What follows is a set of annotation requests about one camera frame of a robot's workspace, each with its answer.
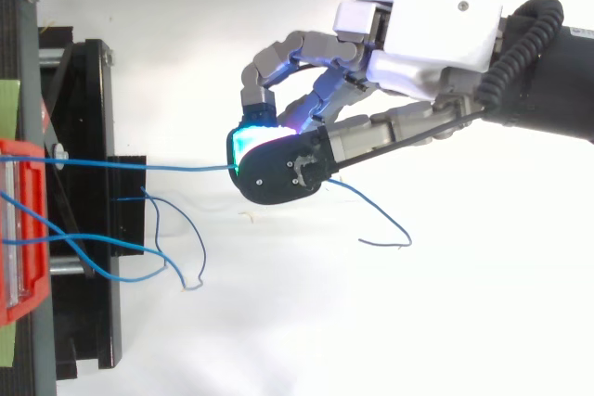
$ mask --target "black cable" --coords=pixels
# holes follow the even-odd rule
[[[547,49],[563,24],[558,0],[529,0],[513,14],[533,18],[535,23],[483,76],[476,100],[489,110],[499,108],[511,83]]]
[[[318,67],[318,65],[314,64],[304,64],[300,65],[299,68],[295,71],[295,73],[299,71],[309,70],[309,69],[325,69],[326,67]]]
[[[432,129],[422,132],[420,134],[416,134],[416,135],[411,136],[407,139],[403,139],[402,141],[398,141],[396,143],[390,144],[389,146],[380,147],[380,148],[377,148],[371,152],[364,153],[363,155],[358,155],[356,157],[350,158],[349,160],[339,162],[337,164],[337,168],[338,168],[338,170],[344,169],[345,167],[352,166],[354,164],[357,164],[358,162],[371,160],[372,158],[378,157],[379,155],[384,155],[386,153],[390,153],[390,152],[397,150],[399,148],[417,144],[424,139],[436,136],[437,134],[445,132],[446,130],[450,130],[454,127],[459,127],[459,126],[464,125],[468,122],[478,120],[479,118],[482,118],[485,114],[486,114],[486,112],[484,110],[481,110],[481,111],[476,111],[474,113],[471,113],[470,115],[462,116],[461,118],[457,118],[453,121],[446,122],[445,124],[438,125],[437,127],[433,127]]]

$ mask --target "coiled black cable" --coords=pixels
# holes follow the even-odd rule
[[[507,88],[536,61],[563,24],[563,7],[559,0],[529,0],[513,14],[534,18],[535,23],[483,76],[476,100],[487,111],[501,105]]]

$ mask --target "red plastic part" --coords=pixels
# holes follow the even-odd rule
[[[0,150],[2,156],[37,158],[45,156],[41,147],[23,141],[0,139]],[[42,162],[19,162],[19,201],[29,209],[46,217],[45,165]],[[20,223],[21,239],[47,236],[47,226],[24,212],[20,213]],[[24,286],[29,292],[29,296],[21,299],[12,308],[6,307],[4,264],[2,250],[0,250],[0,326],[9,325],[30,313],[49,296],[49,247],[47,243],[37,243],[19,248],[22,249]]]

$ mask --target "black metal frame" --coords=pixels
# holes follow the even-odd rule
[[[0,79],[20,80],[17,137],[43,144],[37,10],[28,0],[0,0]],[[12,368],[0,368],[0,394],[56,395],[51,296],[17,322]]]
[[[44,30],[40,48],[64,48],[55,68],[43,68],[42,93],[51,113],[45,131],[49,156],[60,142],[71,158],[146,163],[145,157],[115,157],[111,75],[100,40],[74,44],[65,29]],[[144,171],[56,166],[46,171],[50,220],[75,232],[101,234],[142,245],[144,203],[119,202],[138,196],[146,183]],[[119,274],[118,256],[127,252],[87,241],[86,253],[110,274]],[[71,255],[64,242],[53,243],[52,256]],[[52,277],[54,335],[58,379],[76,378],[76,360],[98,359],[99,368],[112,368],[122,358],[120,286],[93,274]]]
[[[39,66],[39,47],[65,48],[53,69]],[[20,80],[18,138],[45,146],[48,156],[60,142],[71,158],[135,162],[145,157],[114,156],[110,67],[99,40],[74,44],[71,29],[37,29],[31,0],[0,0],[0,79]],[[43,130],[42,92],[51,123]],[[144,242],[144,202],[115,198],[140,195],[143,171],[46,169],[50,220],[68,232],[90,232],[137,244]],[[80,244],[112,274],[120,249]],[[52,257],[70,250],[52,243]],[[52,295],[17,322],[15,360],[0,368],[0,395],[55,396],[56,379],[76,377],[76,360],[97,358],[112,368],[122,358],[120,287],[96,275],[52,277]]]

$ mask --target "blue wire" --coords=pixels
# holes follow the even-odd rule
[[[398,224],[396,222],[396,220],[394,218],[392,218],[390,215],[388,215],[380,206],[378,206],[373,201],[371,201],[371,199],[367,198],[362,192],[359,192],[351,185],[348,185],[341,181],[332,180],[331,178],[328,180],[328,182],[332,183],[333,185],[339,185],[341,187],[344,187],[345,189],[350,190],[351,192],[356,193],[358,196],[360,196],[362,199],[364,199],[368,204],[373,206],[379,213],[381,213],[381,215],[386,217],[390,221],[390,223],[392,223],[394,226],[396,226],[408,239],[408,242],[406,244],[403,244],[403,243],[382,244],[382,243],[372,243],[370,241],[364,240],[363,238],[359,238],[359,241],[361,243],[365,243],[366,245],[370,245],[370,246],[379,246],[382,248],[407,248],[409,246],[412,246],[412,238],[408,234],[407,230],[404,227],[402,227],[400,224]]]
[[[235,169],[236,165],[228,166],[208,166],[208,167],[180,167],[180,166],[159,166],[159,165],[143,165],[143,164],[129,164],[126,162],[109,162],[96,160],[55,160],[53,158],[37,158],[37,157],[0,157],[0,162],[11,161],[36,161],[44,162],[45,164],[64,164],[70,166],[85,166],[85,167],[107,167],[112,169],[130,169],[135,171],[172,171],[172,172],[211,172],[211,171],[228,171]]]
[[[179,209],[177,206],[175,206],[174,203],[172,203],[171,201],[168,201],[168,200],[166,200],[164,198],[152,197],[151,195],[149,195],[149,193],[145,190],[144,187],[141,187],[140,189],[145,194],[144,197],[118,198],[117,200],[118,201],[140,201],[140,200],[147,200],[147,199],[149,199],[149,200],[151,200],[153,202],[154,201],[160,201],[162,203],[168,204],[169,206],[171,206],[172,208],[174,208],[176,211],[178,211],[179,213],[181,213],[184,216],[184,218],[186,218],[186,220],[191,224],[192,229],[194,229],[194,232],[198,236],[198,240],[200,241],[200,245],[202,247],[202,253],[203,253],[202,267],[200,269],[200,273],[198,274],[198,281],[199,281],[199,283],[195,287],[186,288],[186,290],[193,291],[193,290],[198,289],[199,287],[202,287],[204,285],[204,282],[202,281],[202,274],[204,273],[204,269],[206,268],[206,248],[204,247],[204,241],[202,240],[202,237],[200,236],[200,232],[198,230],[198,227],[196,227],[196,225],[194,224],[194,222],[192,221],[192,219],[189,218],[185,212],[183,212],[181,209]]]
[[[179,276],[179,278],[182,282],[182,285],[184,286],[184,288],[186,288],[186,281],[185,281],[181,271],[179,270],[177,265],[162,252],[158,252],[157,250],[154,250],[154,249],[147,249],[142,246],[135,245],[132,243],[127,243],[125,241],[117,240],[117,239],[114,239],[114,238],[111,238],[108,236],[98,236],[98,235],[94,235],[94,234],[66,234],[57,225],[53,224],[52,222],[50,222],[43,216],[39,215],[35,211],[29,209],[28,207],[20,204],[15,199],[9,197],[5,192],[0,191],[0,197],[5,199],[8,203],[12,204],[14,207],[19,209],[20,211],[23,211],[23,212],[31,215],[38,222],[45,224],[47,227],[52,229],[54,232],[57,232],[60,234],[59,236],[47,236],[47,237],[43,237],[43,238],[35,238],[35,239],[28,239],[28,240],[6,240],[6,239],[3,239],[2,243],[4,243],[4,244],[7,244],[7,245],[29,245],[29,244],[44,243],[46,241],[55,241],[58,239],[63,239],[64,241],[66,241],[66,243],[68,243],[70,245],[70,247],[72,249],[74,249],[74,251],[78,254],[78,256],[84,262],[86,262],[89,266],[91,266],[100,275],[102,275],[103,277],[105,277],[109,280],[115,280],[115,281],[124,282],[124,283],[137,283],[137,282],[142,282],[144,280],[148,280],[149,278],[152,278],[155,275],[161,273],[164,268],[161,268],[160,270],[158,270],[154,273],[151,273],[149,275],[145,275],[143,277],[138,277],[138,278],[125,278],[125,277],[119,277],[117,275],[112,275],[112,274],[108,273],[107,271],[105,271],[103,268],[101,268],[101,266],[99,266],[98,264],[93,262],[93,260],[88,255],[86,255],[86,253],[76,243],[74,243],[73,240],[79,238],[79,239],[103,241],[103,242],[111,243],[111,244],[114,244],[117,246],[122,246],[123,248],[141,250],[143,252],[149,252],[151,254],[155,254],[160,257],[163,257],[166,261],[168,261],[174,267],[175,271],[177,272],[177,275]]]
[[[152,197],[149,194],[147,194],[144,187],[140,187],[140,188],[147,195],[148,199],[150,199],[150,202],[152,203],[153,207],[155,208],[155,212],[157,212],[157,222],[155,223],[155,247],[157,248],[158,252],[162,252],[161,246],[159,246],[159,227],[160,227],[160,223],[161,223],[161,213],[159,212],[159,206],[157,206],[157,203],[155,202],[155,200],[152,199]],[[163,268],[166,266],[167,266],[167,261],[165,259],[163,259]]]

